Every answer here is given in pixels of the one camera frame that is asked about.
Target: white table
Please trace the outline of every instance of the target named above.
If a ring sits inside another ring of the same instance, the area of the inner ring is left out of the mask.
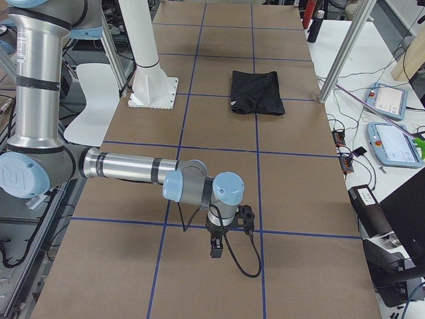
[[[325,78],[327,76],[350,23],[351,22],[348,21],[324,21],[317,41],[315,43],[309,43],[311,58],[314,62],[315,72],[318,77]],[[388,50],[385,42],[379,35],[379,32],[373,23],[368,22],[366,23],[360,37],[357,39],[357,42],[355,43],[340,76],[347,76],[349,74],[361,72],[374,72],[381,68],[385,68],[391,61],[391,52]],[[348,90],[368,88],[379,78],[379,82],[383,82],[385,84],[402,84],[403,82],[394,81],[390,74],[395,64],[396,63],[393,62],[385,69],[384,73],[383,70],[380,70],[374,74],[351,75],[346,78],[340,78],[338,83]],[[411,85],[405,84],[400,87],[408,91],[407,106],[412,108],[423,108]],[[359,98],[364,99],[367,93],[369,93],[367,89],[362,89],[356,91],[354,94]],[[399,167],[384,167],[384,170],[386,171],[386,173],[384,173],[383,170],[379,169],[381,164],[376,160],[372,147],[367,140],[366,126],[368,122],[384,121],[369,112],[364,111],[362,113],[363,107],[361,104],[347,96],[342,91],[335,91],[335,95],[339,105],[341,106],[342,112],[355,119],[360,118],[359,129],[354,141],[353,138],[355,136],[355,130],[346,131],[345,141],[352,150],[359,146],[363,146],[368,151],[365,155],[371,161],[377,174],[377,185],[373,193],[377,200],[381,201],[397,187],[416,174],[418,170]],[[339,112],[338,105],[333,94],[329,96],[325,106],[327,113],[334,115],[336,119],[342,121],[346,128],[356,126],[356,123],[353,120]],[[416,132],[417,127],[425,125],[425,112],[407,110],[404,120],[400,123],[404,124],[409,132]],[[341,125],[336,123],[335,127],[341,128]],[[370,169],[370,165],[364,158],[359,157],[356,158],[356,160],[362,162]],[[355,185],[366,184],[369,181],[369,173],[365,168],[358,163],[354,163],[353,167],[355,172],[347,176],[347,189],[350,189]],[[401,248],[391,252],[395,253],[400,250],[403,251],[404,249]],[[390,315],[393,312],[400,312],[399,318],[401,317],[401,311],[396,308],[387,308],[380,296],[377,296],[377,298],[380,304],[382,318],[390,318]],[[413,302],[409,305],[405,319],[423,319],[424,317],[425,302]]]

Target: brown table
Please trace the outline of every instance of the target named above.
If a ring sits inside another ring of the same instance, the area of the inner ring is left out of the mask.
[[[122,99],[102,149],[242,176],[262,276],[211,259],[205,216],[183,233],[159,186],[92,179],[32,318],[380,318],[298,10],[165,2],[154,30],[175,107]],[[233,114],[232,70],[276,70],[286,115]],[[228,237],[255,272],[248,237]]]

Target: robotic arm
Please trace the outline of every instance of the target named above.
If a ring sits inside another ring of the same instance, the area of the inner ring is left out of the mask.
[[[221,238],[229,228],[243,227],[252,237],[254,215],[248,206],[239,206],[244,183],[235,173],[212,178],[199,161],[104,153],[58,139],[62,39],[102,36],[100,0],[7,2],[18,32],[17,105],[15,134],[0,156],[0,187],[15,197],[30,198],[77,178],[163,184],[166,199],[208,210],[212,257],[221,256]]]

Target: black band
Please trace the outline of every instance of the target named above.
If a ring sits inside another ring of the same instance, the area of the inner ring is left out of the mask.
[[[66,147],[64,147],[64,151],[69,155],[69,158],[71,159],[71,162],[72,162],[72,173],[71,173],[71,176],[69,177],[69,179],[71,180],[74,177],[75,169],[76,169],[74,154],[72,154],[72,152]]]
[[[201,196],[201,210],[208,209],[211,202],[211,194],[213,193],[213,182],[214,179],[206,177],[204,182],[204,188]]]
[[[136,63],[136,65],[137,65],[137,66],[140,66],[141,68],[153,68],[154,66],[157,66],[157,65],[158,65],[158,63],[159,63],[159,60],[158,60],[158,62],[156,62],[155,64],[150,65],[150,66],[143,66],[143,65],[140,65],[140,64],[137,64],[137,63]]]
[[[63,146],[59,148],[22,148],[21,146],[14,146],[11,144],[7,144],[7,149],[12,152],[17,153],[28,153],[28,154],[53,154],[60,153],[64,150]]]
[[[28,18],[34,18],[37,20],[42,20],[45,22],[52,23],[53,25],[58,25],[59,27],[62,27],[67,30],[71,30],[71,24],[69,22],[66,22],[64,20],[52,17],[50,15],[45,15],[44,13],[23,9],[23,8],[16,8],[16,7],[10,7],[9,8],[9,14],[10,15],[23,15]]]
[[[106,177],[104,175],[104,160],[108,154],[109,153],[106,152],[100,153],[98,156],[98,160],[96,161],[96,174],[98,174],[98,176],[100,177]]]
[[[151,182],[154,184],[158,184],[158,173],[159,173],[159,165],[161,164],[162,158],[154,158],[152,163],[151,170]]]
[[[78,161],[78,171],[80,171],[80,175],[84,178],[87,178],[86,174],[84,174],[84,160],[86,159],[87,152],[92,148],[86,148],[82,151],[80,160]]]
[[[60,91],[60,82],[37,80],[26,76],[16,75],[15,84],[25,88],[40,88],[41,90]]]
[[[77,20],[77,22],[75,22],[71,27],[75,28],[78,25],[81,24],[82,21],[84,21],[84,19],[87,16],[87,11],[88,11],[88,0],[84,0],[84,9],[82,11],[81,17]]]

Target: black cloth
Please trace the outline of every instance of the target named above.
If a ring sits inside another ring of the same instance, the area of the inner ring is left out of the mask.
[[[280,99],[278,73],[250,74],[233,71],[232,111],[238,114],[285,114]]]

